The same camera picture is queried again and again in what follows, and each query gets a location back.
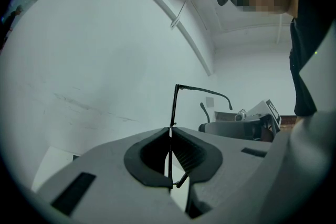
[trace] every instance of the person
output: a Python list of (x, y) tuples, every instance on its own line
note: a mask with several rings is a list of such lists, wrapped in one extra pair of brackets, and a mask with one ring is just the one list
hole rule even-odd
[(21, 12), (23, 12), (23, 8), (21, 5), (18, 5), (16, 10), (11, 12), (11, 14), (7, 17), (7, 19), (4, 21), (3, 25), (2, 25), (2, 38), (1, 38), (1, 42), (2, 42), (2, 46), (1, 49), (3, 48), (4, 45), (4, 39), (6, 38), (6, 35), (8, 33), (8, 31), (12, 31), (12, 23), (15, 19), (16, 16), (19, 16), (21, 14)]
[(316, 52), (335, 18), (331, 0), (231, 0), (243, 11), (287, 13), (293, 17), (290, 25), (292, 50), (290, 70), (296, 91), (297, 122), (315, 113), (314, 101), (299, 76), (302, 67)]

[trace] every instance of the black slot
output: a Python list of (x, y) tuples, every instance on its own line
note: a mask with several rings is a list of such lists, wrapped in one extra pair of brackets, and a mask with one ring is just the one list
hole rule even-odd
[(52, 202), (52, 206), (70, 216), (72, 211), (78, 205), (85, 192), (88, 190), (95, 175), (81, 173), (57, 198)]
[(245, 147), (241, 150), (241, 152), (246, 153), (246, 154), (250, 154), (253, 156), (257, 156), (257, 157), (261, 157), (261, 158), (265, 158), (267, 152), (266, 151), (259, 151), (259, 150), (254, 150), (253, 148), (248, 148)]
[(133, 144), (124, 155), (127, 171), (149, 187), (173, 188), (172, 178), (164, 176), (164, 162), (170, 151), (169, 128)]
[(223, 162), (218, 148), (176, 127), (172, 128), (172, 149), (191, 185), (210, 180)]

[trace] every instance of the gray plastic surface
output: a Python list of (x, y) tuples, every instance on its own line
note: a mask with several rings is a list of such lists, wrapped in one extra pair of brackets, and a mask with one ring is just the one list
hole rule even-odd
[[(123, 157), (134, 143), (157, 131), (100, 145), (62, 169), (39, 190), (52, 202), (81, 172), (97, 176), (71, 218), (82, 223), (276, 223), (313, 193), (331, 165), (336, 112), (316, 113), (291, 134), (280, 132), (273, 143), (220, 137), (180, 128), (223, 154), (223, 164), (206, 183), (195, 184), (199, 201), (214, 208), (190, 219), (166, 188), (145, 187), (126, 170)], [(241, 152), (264, 150), (265, 158)]]
[(253, 139), (253, 125), (245, 121), (211, 122), (204, 125), (204, 132), (237, 139)]

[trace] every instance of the black shirt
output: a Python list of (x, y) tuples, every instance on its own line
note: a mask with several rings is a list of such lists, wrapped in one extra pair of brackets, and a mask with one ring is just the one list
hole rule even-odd
[(333, 0), (299, 0), (298, 17), (290, 25), (292, 51), (289, 60), (296, 91), (294, 112), (297, 116), (310, 116), (316, 111), (299, 72), (318, 49), (330, 28), (335, 15), (332, 2)]
[(4, 38), (6, 37), (10, 26), (12, 25), (14, 19), (15, 19), (16, 13), (11, 12), (11, 14), (8, 16), (8, 18), (5, 20), (4, 24), (1, 26), (1, 49), (2, 49), (2, 43), (4, 41)]

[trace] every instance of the scratch on wall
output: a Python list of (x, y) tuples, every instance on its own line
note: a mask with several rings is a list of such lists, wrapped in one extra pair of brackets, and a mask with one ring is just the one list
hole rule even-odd
[(63, 100), (65, 102), (69, 103), (69, 104), (76, 105), (76, 106), (78, 106), (82, 109), (85, 109), (85, 110), (90, 110), (91, 109), (91, 110), (95, 110), (95, 111), (99, 112), (100, 114), (102, 113), (100, 110), (95, 109), (95, 108), (93, 108), (93, 107), (91, 107), (87, 104), (80, 103), (80, 102), (76, 101), (75, 99), (68, 98), (68, 97), (65, 97), (65, 96), (63, 96), (61, 94), (57, 94), (57, 93), (54, 93), (54, 95), (56, 96), (57, 99)]
[[(74, 99), (72, 99), (72, 98), (65, 97), (64, 95), (61, 95), (61, 94), (54, 93), (54, 95), (55, 95), (56, 98), (59, 99), (59, 100), (65, 101), (65, 102), (67, 102), (67, 103), (69, 103), (69, 104), (76, 105), (76, 106), (78, 106), (78, 107), (80, 107), (80, 108), (82, 108), (82, 109), (85, 109), (85, 110), (94, 110), (94, 111), (98, 112), (100, 115), (103, 115), (103, 112), (102, 112), (102, 111), (100, 111), (99, 109), (93, 108), (93, 107), (91, 107), (91, 106), (89, 106), (89, 105), (87, 105), (87, 104), (80, 103), (80, 102), (78, 102), (78, 101), (76, 101), (76, 100), (74, 100)], [(130, 119), (130, 118), (126, 118), (126, 117), (121, 117), (121, 116), (115, 115), (115, 114), (113, 114), (113, 113), (111, 113), (111, 112), (107, 112), (107, 113), (108, 113), (109, 115), (113, 115), (113, 116), (115, 116), (115, 117), (117, 117), (117, 118), (119, 118), (119, 119), (122, 119), (124, 122), (126, 122), (126, 121), (139, 122), (139, 121), (134, 120), (134, 119)]]
[(92, 126), (86, 126), (84, 129), (97, 130), (98, 128)]

